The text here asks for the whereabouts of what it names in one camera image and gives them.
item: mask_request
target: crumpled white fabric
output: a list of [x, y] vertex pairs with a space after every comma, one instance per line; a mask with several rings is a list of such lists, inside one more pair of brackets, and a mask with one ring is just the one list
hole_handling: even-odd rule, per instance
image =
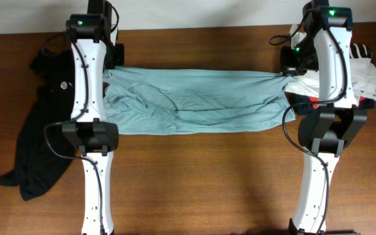
[[[290, 33], [297, 29], [291, 27]], [[300, 43], [306, 33], [297, 33], [291, 38], [291, 48]], [[376, 67], [371, 63], [371, 58], [349, 59], [351, 68], [351, 81], [356, 100], [366, 97], [376, 101]], [[296, 76], [296, 81], [291, 81], [285, 86], [285, 91], [298, 95], [319, 97], [319, 72], [307, 71], [303, 76]]]

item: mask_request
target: white logo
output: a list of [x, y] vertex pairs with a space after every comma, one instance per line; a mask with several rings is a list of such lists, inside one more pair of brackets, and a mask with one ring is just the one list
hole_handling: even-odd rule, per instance
[[68, 88], [68, 84], [67, 84], [66, 82], [62, 82], [62, 83], [60, 84], [60, 88], [62, 88], [62, 89], [66, 89], [66, 88]]

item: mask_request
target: white wall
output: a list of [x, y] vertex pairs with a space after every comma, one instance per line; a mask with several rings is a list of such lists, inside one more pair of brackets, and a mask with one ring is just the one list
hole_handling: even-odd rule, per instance
[[[309, 0], [111, 0], [120, 29], [297, 24]], [[355, 22], [376, 22], [376, 0], [330, 0], [351, 7]], [[62, 31], [86, 0], [0, 0], [0, 33]]]

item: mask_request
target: black and white striped fabric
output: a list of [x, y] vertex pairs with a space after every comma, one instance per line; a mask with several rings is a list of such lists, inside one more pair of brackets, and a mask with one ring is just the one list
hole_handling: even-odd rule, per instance
[[349, 50], [349, 56], [352, 59], [359, 59], [359, 58], [371, 58], [372, 59], [373, 52], [371, 48], [365, 45], [358, 45], [356, 43], [351, 43], [351, 49]]

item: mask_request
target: wooden table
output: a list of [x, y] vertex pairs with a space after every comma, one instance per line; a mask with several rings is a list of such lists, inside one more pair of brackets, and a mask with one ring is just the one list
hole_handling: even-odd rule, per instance
[[[151, 69], [279, 71], [268, 39], [289, 26], [122, 31], [126, 65]], [[354, 42], [374, 51], [376, 23]], [[0, 174], [14, 166], [17, 135], [42, 79], [28, 65], [51, 34], [0, 35]], [[296, 139], [298, 122], [288, 124]], [[286, 229], [298, 203], [302, 153], [280, 127], [259, 133], [121, 136], [112, 163], [116, 234], [241, 234]], [[376, 234], [376, 108], [334, 173], [328, 230]], [[24, 202], [0, 186], [0, 234], [79, 234], [84, 171], [73, 162], [54, 187]]]

